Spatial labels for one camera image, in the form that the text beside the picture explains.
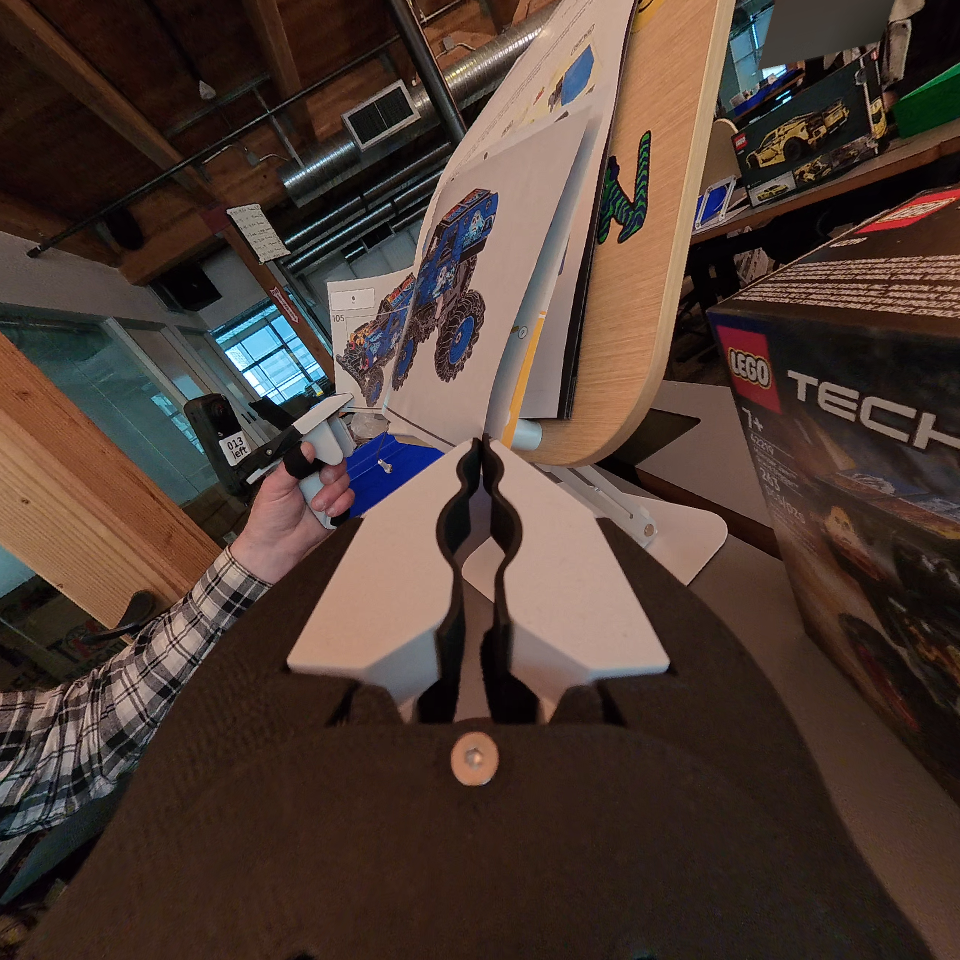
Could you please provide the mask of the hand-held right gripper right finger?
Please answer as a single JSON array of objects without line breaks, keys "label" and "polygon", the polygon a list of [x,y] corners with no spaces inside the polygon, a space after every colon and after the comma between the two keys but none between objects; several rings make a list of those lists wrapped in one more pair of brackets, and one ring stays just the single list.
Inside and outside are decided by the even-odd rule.
[{"label": "hand-held right gripper right finger", "polygon": [[662,674],[669,657],[593,513],[488,437],[483,483],[493,624],[480,658],[494,722],[534,722],[564,693],[607,678]]}]

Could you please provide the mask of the instruction booklet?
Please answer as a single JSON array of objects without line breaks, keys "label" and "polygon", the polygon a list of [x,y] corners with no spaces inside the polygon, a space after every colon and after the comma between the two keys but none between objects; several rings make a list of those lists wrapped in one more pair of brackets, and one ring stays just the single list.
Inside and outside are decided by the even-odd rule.
[{"label": "instruction booklet", "polygon": [[546,321],[571,318],[636,2],[559,2],[441,171],[414,265],[330,282],[341,423],[533,450]]}]

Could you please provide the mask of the person's left forearm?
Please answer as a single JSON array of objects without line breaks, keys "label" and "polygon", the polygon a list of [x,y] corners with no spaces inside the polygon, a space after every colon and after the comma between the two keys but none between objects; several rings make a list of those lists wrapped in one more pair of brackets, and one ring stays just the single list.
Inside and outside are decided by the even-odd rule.
[{"label": "person's left forearm", "polygon": [[222,633],[269,589],[225,549],[178,603],[88,674],[2,693],[2,838],[53,828],[109,796]]}]

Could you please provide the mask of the grey desk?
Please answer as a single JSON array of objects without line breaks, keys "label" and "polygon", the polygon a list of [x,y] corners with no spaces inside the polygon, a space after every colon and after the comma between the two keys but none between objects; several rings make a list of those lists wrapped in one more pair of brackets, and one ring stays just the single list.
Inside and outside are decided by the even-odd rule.
[{"label": "grey desk", "polygon": [[[728,387],[664,381],[654,408],[697,418],[639,468],[766,525]],[[959,957],[958,805],[806,635],[784,564],[735,534],[692,582],[798,725],[860,852],[937,958]]]}]

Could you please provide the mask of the person's left hand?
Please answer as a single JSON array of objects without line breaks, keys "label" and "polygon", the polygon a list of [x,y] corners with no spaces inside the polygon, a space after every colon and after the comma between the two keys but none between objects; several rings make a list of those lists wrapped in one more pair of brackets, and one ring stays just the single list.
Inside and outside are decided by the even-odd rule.
[{"label": "person's left hand", "polygon": [[347,463],[326,465],[319,479],[323,487],[310,503],[283,464],[263,480],[246,526],[230,547],[251,575],[265,583],[279,582],[330,534],[315,512],[336,518],[350,510],[354,492]]}]

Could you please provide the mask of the window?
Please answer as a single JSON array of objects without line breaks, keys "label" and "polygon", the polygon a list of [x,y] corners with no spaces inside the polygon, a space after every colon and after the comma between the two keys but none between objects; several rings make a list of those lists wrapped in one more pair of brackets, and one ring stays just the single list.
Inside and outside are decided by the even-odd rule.
[{"label": "window", "polygon": [[281,404],[332,390],[317,360],[270,299],[213,329],[212,335],[260,398]]}]

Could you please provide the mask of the blue storage bin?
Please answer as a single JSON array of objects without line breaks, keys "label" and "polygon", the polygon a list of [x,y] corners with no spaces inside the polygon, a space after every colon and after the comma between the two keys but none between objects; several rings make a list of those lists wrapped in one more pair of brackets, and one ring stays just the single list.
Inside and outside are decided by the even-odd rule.
[{"label": "blue storage bin", "polygon": [[345,461],[354,493],[350,516],[361,517],[442,456],[432,446],[400,442],[389,433],[358,446]]}]

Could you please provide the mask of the light wooden beam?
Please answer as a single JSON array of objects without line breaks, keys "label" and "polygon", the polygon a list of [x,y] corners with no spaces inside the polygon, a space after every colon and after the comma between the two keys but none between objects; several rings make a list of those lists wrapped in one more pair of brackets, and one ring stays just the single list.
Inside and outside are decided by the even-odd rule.
[{"label": "light wooden beam", "polygon": [[104,625],[160,607],[220,554],[134,462],[1,338],[2,546]]}]

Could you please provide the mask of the white paper sheet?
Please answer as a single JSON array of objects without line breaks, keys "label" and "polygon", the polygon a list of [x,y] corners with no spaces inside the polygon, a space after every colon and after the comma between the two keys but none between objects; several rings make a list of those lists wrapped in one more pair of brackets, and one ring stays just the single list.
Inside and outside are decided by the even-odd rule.
[{"label": "white paper sheet", "polygon": [[291,254],[291,250],[284,244],[259,203],[228,207],[225,213],[243,235],[260,264],[286,258]]}]

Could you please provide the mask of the monster truck toy box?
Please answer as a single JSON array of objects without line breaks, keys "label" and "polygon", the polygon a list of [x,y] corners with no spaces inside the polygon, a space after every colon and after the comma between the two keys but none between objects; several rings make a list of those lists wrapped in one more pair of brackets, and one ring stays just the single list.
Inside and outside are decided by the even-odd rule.
[{"label": "monster truck toy box", "polygon": [[958,186],[708,316],[807,633],[958,801]]}]

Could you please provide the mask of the white book stand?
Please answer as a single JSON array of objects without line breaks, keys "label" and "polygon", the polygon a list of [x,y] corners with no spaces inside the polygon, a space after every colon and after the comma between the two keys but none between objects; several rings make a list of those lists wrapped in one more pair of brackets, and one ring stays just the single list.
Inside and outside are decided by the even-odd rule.
[{"label": "white book stand", "polygon": [[637,2],[603,160],[620,214],[601,201],[585,286],[570,418],[546,419],[526,457],[582,468],[618,450],[666,371],[734,1]]}]

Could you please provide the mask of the white ceiling vent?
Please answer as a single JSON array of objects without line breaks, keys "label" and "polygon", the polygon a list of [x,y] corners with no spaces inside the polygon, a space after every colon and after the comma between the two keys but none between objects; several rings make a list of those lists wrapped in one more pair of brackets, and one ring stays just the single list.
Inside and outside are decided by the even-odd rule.
[{"label": "white ceiling vent", "polygon": [[422,118],[402,79],[342,114],[342,125],[361,152],[370,150]]}]

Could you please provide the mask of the green storage bin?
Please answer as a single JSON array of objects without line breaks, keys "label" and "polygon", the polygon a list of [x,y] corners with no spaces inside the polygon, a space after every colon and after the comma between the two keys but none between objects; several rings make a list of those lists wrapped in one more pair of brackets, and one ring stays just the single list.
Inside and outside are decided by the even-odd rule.
[{"label": "green storage bin", "polygon": [[959,117],[959,71],[956,63],[894,104],[900,138],[912,138]]}]

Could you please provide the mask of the black wall speaker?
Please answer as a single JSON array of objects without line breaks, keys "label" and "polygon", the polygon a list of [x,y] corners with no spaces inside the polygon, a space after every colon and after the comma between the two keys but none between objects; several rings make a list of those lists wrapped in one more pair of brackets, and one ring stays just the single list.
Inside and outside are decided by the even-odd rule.
[{"label": "black wall speaker", "polygon": [[200,265],[182,262],[149,281],[147,287],[169,311],[199,312],[222,299]]}]

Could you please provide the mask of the silver air duct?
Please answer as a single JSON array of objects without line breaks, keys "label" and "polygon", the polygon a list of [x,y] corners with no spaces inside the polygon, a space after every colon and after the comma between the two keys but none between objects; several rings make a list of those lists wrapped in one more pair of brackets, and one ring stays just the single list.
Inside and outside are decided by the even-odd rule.
[{"label": "silver air duct", "polygon": [[[468,107],[499,87],[556,5],[556,2],[548,3],[444,70],[444,78],[458,107]],[[412,99],[419,118],[373,146],[360,148],[344,129],[306,150],[303,166],[292,161],[278,167],[276,174],[287,196],[298,207],[303,207],[438,127],[440,120],[426,90],[417,88]]]}]

